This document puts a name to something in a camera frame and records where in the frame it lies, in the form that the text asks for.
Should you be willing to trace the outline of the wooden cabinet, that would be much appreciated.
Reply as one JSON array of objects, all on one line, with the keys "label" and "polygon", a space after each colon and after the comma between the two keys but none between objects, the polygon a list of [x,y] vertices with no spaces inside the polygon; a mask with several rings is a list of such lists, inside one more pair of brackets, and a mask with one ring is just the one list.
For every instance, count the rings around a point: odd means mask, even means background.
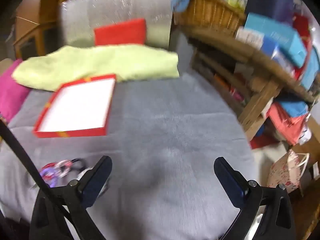
[{"label": "wooden cabinet", "polygon": [[44,56],[59,47],[60,0],[23,0],[16,10],[15,55],[18,59]]}]

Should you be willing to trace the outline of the floral paper bag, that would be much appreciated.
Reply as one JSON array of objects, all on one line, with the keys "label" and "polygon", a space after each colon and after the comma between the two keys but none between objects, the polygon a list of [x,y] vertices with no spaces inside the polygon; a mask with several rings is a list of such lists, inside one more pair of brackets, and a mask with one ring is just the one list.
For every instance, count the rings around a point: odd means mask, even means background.
[{"label": "floral paper bag", "polygon": [[299,188],[300,179],[307,168],[309,158],[309,153],[296,153],[288,150],[271,166],[267,186],[276,187],[283,184],[288,193],[295,191]]}]

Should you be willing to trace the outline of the light blue cardboard box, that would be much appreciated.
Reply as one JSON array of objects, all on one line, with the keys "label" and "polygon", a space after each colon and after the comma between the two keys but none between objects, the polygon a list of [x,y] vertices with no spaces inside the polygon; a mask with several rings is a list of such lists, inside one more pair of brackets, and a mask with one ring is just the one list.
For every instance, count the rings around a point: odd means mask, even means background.
[{"label": "light blue cardboard box", "polygon": [[299,33],[291,26],[250,12],[247,15],[245,28],[255,30],[275,40],[283,53],[296,67],[301,68],[303,66],[307,50]]}]

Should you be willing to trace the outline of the magenta pillow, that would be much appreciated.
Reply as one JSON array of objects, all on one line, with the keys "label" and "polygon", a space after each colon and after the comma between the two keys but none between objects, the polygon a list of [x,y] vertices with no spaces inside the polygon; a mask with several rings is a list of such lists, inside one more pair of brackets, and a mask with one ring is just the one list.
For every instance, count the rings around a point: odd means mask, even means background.
[{"label": "magenta pillow", "polygon": [[1,118],[8,124],[21,109],[31,89],[18,84],[11,76],[14,70],[23,62],[15,60],[1,74]]}]

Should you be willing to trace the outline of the light green folded blanket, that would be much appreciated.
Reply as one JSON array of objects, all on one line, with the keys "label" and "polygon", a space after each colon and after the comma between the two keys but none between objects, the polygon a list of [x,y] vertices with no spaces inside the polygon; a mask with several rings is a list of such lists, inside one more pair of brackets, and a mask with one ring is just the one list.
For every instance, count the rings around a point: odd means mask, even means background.
[{"label": "light green folded blanket", "polygon": [[108,74],[118,82],[174,79],[180,76],[177,65],[177,53],[141,44],[64,46],[23,61],[11,76],[20,85],[53,92],[64,83]]}]

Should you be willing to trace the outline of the silver foil insulation panel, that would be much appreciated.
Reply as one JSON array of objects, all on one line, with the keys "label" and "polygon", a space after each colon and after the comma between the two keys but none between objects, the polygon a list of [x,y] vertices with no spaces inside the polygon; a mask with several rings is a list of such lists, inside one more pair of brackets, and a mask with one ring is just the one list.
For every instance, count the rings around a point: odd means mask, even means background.
[{"label": "silver foil insulation panel", "polygon": [[146,45],[167,49],[172,23],[171,0],[67,0],[60,7],[65,45],[92,47],[94,29],[144,18]]}]

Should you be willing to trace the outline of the wooden shelf table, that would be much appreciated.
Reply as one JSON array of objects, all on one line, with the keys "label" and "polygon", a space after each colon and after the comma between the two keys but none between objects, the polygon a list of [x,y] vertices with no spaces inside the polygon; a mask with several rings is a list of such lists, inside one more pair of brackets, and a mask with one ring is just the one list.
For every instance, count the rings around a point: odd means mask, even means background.
[{"label": "wooden shelf table", "polygon": [[[218,31],[183,27],[183,33],[195,46],[192,67],[223,97],[236,114],[248,140],[252,140],[264,122],[263,109],[272,98],[286,90],[312,106],[318,98],[294,80],[279,64],[263,52]],[[248,85],[244,85],[220,60],[225,58],[253,68]],[[217,73],[224,77],[244,96],[246,106],[232,98],[224,86],[214,79]]]}]

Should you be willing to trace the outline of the grey bed cover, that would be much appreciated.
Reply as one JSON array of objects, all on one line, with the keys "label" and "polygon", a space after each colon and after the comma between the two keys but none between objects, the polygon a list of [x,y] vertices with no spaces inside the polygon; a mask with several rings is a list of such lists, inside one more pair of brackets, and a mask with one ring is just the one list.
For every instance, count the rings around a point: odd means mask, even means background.
[{"label": "grey bed cover", "polygon": [[35,137],[50,96],[32,91],[9,128],[37,167],[111,157],[109,188],[88,210],[106,239],[217,239],[238,211],[214,174],[215,159],[257,178],[242,127],[197,74],[117,84],[104,137]]}]

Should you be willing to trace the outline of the small red cushion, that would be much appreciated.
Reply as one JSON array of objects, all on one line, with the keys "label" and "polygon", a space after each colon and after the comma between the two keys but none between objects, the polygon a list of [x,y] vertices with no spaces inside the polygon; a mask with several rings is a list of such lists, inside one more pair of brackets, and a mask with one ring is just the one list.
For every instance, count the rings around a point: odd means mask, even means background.
[{"label": "small red cushion", "polygon": [[105,25],[94,29],[96,46],[119,44],[144,44],[146,21],[144,18]]}]

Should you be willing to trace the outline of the red white jewelry box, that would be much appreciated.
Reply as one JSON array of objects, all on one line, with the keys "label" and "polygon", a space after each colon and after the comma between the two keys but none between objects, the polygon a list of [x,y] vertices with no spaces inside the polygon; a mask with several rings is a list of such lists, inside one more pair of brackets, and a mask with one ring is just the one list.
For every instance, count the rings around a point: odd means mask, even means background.
[{"label": "red white jewelry box", "polygon": [[106,135],[115,86],[115,74],[64,83],[45,104],[33,133],[38,138]]}]

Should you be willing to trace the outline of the wicker basket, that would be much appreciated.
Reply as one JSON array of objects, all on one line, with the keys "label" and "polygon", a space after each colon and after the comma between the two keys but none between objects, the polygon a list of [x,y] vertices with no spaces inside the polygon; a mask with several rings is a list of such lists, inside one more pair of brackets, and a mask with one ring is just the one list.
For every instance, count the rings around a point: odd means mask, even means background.
[{"label": "wicker basket", "polygon": [[229,35],[234,35],[245,20],[242,10],[224,0],[190,0],[184,12],[174,13],[176,25],[219,30]]}]

